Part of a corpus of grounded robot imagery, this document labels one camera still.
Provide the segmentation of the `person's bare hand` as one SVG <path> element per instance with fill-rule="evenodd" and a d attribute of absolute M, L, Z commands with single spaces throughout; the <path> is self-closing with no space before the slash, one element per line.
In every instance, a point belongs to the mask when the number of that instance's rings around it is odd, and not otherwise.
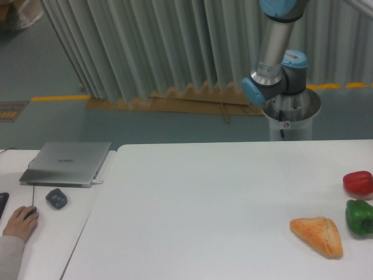
<path fill-rule="evenodd" d="M 35 213 L 28 220 L 24 220 L 24 216 L 35 206 L 21 206 L 14 211 L 8 220 L 2 235 L 18 237 L 23 242 L 27 242 L 33 230 L 38 224 L 39 213 Z"/>

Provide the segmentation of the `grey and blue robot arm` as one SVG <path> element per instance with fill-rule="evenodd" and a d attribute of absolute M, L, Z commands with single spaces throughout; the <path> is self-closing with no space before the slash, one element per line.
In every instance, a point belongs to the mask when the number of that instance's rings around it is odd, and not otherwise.
<path fill-rule="evenodd" d="M 303 16 L 307 1 L 260 1 L 259 4 L 268 22 L 258 61 L 241 83 L 244 95 L 254 105 L 263 105 L 285 92 L 287 82 L 282 61 L 294 24 Z"/>

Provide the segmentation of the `grey sleeved forearm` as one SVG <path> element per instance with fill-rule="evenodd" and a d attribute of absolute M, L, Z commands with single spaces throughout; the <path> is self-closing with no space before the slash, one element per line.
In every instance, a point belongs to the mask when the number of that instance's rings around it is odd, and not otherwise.
<path fill-rule="evenodd" d="M 15 236 L 1 236 L 1 279 L 17 279 L 25 242 Z"/>

